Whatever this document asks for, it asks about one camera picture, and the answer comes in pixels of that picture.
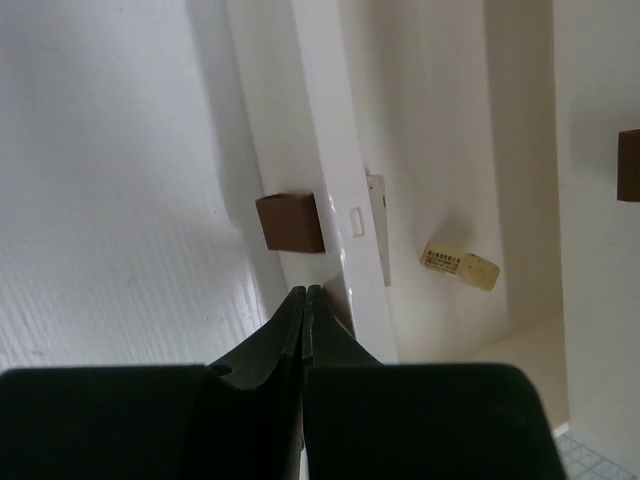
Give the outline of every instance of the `brown wooden block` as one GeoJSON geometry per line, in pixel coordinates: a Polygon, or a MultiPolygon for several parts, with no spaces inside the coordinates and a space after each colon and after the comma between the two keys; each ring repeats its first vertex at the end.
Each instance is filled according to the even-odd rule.
{"type": "Polygon", "coordinates": [[[640,130],[618,134],[618,200],[640,202],[640,130]]]}
{"type": "Polygon", "coordinates": [[[312,193],[280,193],[256,200],[269,250],[324,253],[316,202],[312,193]]]}

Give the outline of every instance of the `tiled floor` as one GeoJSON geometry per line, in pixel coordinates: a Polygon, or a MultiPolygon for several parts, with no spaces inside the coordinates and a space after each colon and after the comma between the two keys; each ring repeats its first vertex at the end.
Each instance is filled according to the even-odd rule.
{"type": "Polygon", "coordinates": [[[624,468],[585,447],[571,431],[558,437],[556,444],[571,480],[638,480],[624,468]]]}

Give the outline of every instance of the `black object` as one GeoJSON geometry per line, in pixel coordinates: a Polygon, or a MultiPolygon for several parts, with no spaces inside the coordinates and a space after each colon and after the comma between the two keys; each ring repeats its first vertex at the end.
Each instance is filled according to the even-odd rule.
{"type": "Polygon", "coordinates": [[[209,366],[0,376],[0,479],[563,479],[505,365],[383,366],[319,286],[209,366]]]}

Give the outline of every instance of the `small yellow object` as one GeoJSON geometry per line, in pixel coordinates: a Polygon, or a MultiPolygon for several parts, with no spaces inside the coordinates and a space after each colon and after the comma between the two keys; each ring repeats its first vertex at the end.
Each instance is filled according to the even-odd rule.
{"type": "Polygon", "coordinates": [[[493,290],[500,275],[500,267],[495,263],[448,245],[428,244],[420,263],[487,292],[493,290]]]}

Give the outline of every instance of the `white surface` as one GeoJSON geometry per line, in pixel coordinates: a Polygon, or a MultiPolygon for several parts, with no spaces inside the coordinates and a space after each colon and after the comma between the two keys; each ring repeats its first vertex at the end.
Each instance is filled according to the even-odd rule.
{"type": "Polygon", "coordinates": [[[0,367],[209,361],[281,301],[221,1],[0,1],[0,367]]]}
{"type": "Polygon", "coordinates": [[[640,472],[640,205],[616,201],[617,135],[640,127],[640,3],[554,2],[571,428],[640,472]]]}
{"type": "Polygon", "coordinates": [[[569,420],[562,317],[539,323],[490,345],[469,360],[514,365],[536,387],[555,432],[569,420]]]}
{"type": "Polygon", "coordinates": [[[292,0],[293,14],[356,337],[381,362],[397,362],[339,3],[292,0]],[[353,209],[364,235],[351,235],[353,209]]]}
{"type": "Polygon", "coordinates": [[[562,311],[550,5],[340,2],[402,361],[464,358],[562,311]],[[422,267],[429,241],[497,263],[495,290],[422,267]]]}
{"type": "Polygon", "coordinates": [[[280,252],[291,288],[341,273],[291,0],[228,0],[229,23],[267,195],[313,192],[326,254],[280,252]]]}

